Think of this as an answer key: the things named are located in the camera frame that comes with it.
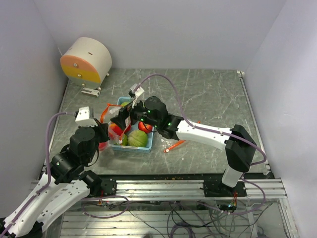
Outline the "clear orange-zip bag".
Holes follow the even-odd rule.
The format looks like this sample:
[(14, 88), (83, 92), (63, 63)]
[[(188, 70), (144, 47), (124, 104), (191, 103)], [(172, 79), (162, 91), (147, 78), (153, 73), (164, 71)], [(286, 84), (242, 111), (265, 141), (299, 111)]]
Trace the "clear orange-zip bag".
[(107, 144), (112, 147), (113, 150), (149, 153), (152, 148), (154, 129), (147, 133), (148, 139), (146, 145), (141, 147), (130, 146), (128, 145), (128, 135), (139, 129), (138, 124), (131, 125), (131, 123), (128, 122), (128, 125), (126, 125), (126, 123), (124, 123), (124, 129), (122, 129), (110, 120), (110, 118), (114, 117), (115, 113), (129, 103), (130, 101), (127, 97), (120, 97), (118, 99), (118, 105), (108, 103), (107, 107), (103, 111), (100, 120), (102, 123), (108, 122), (108, 135), (110, 137), (110, 142)]

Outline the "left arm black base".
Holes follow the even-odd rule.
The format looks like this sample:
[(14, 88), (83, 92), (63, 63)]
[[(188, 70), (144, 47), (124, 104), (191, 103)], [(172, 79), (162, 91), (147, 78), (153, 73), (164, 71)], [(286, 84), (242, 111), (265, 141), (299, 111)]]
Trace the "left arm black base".
[(103, 197), (114, 195), (116, 192), (116, 182), (110, 179), (102, 179), (93, 171), (85, 171), (81, 175), (82, 181), (90, 190), (89, 197)]

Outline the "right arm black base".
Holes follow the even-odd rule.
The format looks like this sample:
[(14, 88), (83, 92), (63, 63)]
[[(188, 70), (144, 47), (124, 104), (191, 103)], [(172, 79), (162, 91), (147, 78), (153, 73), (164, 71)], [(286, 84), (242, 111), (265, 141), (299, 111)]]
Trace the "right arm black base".
[(237, 195), (238, 197), (246, 197), (247, 193), (245, 190), (245, 184), (239, 181), (235, 187), (231, 188), (223, 185), (217, 180), (205, 180), (203, 182), (203, 187), (200, 188), (205, 197), (233, 197)]

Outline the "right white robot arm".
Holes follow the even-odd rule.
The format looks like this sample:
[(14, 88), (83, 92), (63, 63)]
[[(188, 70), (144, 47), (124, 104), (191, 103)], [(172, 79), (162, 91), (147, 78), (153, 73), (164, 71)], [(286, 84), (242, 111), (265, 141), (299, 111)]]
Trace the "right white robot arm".
[(228, 166), (218, 184), (218, 190), (224, 196), (230, 196), (240, 177), (249, 171), (257, 146), (241, 125), (221, 128), (186, 121), (184, 117), (169, 113), (156, 96), (137, 104), (130, 102), (110, 120), (121, 129), (128, 123), (143, 122), (153, 126), (166, 139), (193, 141), (225, 151)]

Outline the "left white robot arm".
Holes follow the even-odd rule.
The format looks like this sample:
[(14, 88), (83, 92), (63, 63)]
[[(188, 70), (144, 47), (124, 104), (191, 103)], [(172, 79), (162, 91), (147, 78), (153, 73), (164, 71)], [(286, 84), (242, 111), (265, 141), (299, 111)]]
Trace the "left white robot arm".
[(85, 171), (99, 144), (109, 141), (108, 124), (80, 126), (60, 153), (53, 156), (47, 171), (23, 203), (0, 220), (0, 236), (38, 238), (64, 211), (87, 196), (95, 197), (102, 180), (93, 171)]

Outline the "red tomato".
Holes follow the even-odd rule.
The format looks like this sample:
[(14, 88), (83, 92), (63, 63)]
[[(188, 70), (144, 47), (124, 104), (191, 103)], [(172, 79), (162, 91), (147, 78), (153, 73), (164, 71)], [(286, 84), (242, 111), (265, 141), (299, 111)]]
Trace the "red tomato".
[(145, 124), (142, 121), (138, 123), (138, 129), (145, 133), (150, 133), (153, 131), (153, 127), (151, 125)]

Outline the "red yellow apple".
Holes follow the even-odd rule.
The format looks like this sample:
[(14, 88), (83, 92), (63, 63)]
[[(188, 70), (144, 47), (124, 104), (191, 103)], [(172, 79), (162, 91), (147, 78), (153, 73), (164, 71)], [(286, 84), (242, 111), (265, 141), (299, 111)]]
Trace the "red yellow apple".
[(114, 137), (114, 135), (120, 136), (123, 133), (123, 130), (116, 124), (110, 123), (108, 126), (108, 135), (109, 137)]

